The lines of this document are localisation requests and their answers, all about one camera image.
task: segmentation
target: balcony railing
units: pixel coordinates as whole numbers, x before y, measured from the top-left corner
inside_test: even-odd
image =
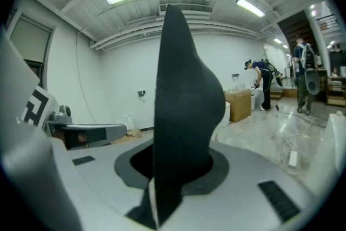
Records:
[[[317,23],[320,26],[320,29],[322,31],[339,26],[339,24],[337,24],[335,15],[329,15],[329,16],[318,18]]]

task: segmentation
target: blue shirt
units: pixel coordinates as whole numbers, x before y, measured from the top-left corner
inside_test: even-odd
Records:
[[[304,75],[305,74],[305,69],[303,68],[302,62],[301,62],[301,57],[303,54],[303,48],[301,48],[299,45],[294,47],[294,57],[299,59],[299,75]]]
[[[261,61],[255,61],[255,62],[252,63],[252,67],[253,67],[253,68],[258,67],[259,70],[262,72],[262,70],[265,68],[265,65],[264,65],[264,63],[261,62]]]

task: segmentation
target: black vent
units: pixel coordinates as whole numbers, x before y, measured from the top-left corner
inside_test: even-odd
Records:
[[[274,181],[263,182],[258,186],[283,222],[288,221],[300,212]]]
[[[80,164],[88,163],[95,160],[94,157],[91,156],[85,156],[77,159],[73,159],[72,162],[75,164],[75,166],[79,166]]]
[[[178,6],[182,11],[212,12],[212,7],[196,4],[172,4]],[[160,5],[160,11],[166,11],[167,4]]]

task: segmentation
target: cardboard box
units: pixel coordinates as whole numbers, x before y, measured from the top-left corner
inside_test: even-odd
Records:
[[[121,143],[121,142],[130,142],[133,140],[136,140],[138,138],[142,137],[142,132],[140,129],[133,129],[133,130],[129,130],[125,136],[123,136],[122,138],[119,138],[113,142],[111,142],[111,144],[114,143]]]
[[[251,114],[251,92],[249,89],[236,89],[225,93],[225,99],[230,103],[231,122],[238,122]]]

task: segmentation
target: white power strip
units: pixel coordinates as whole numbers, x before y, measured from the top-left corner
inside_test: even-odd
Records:
[[[298,152],[291,150],[288,166],[291,168],[295,168],[297,166],[297,159],[298,159]]]

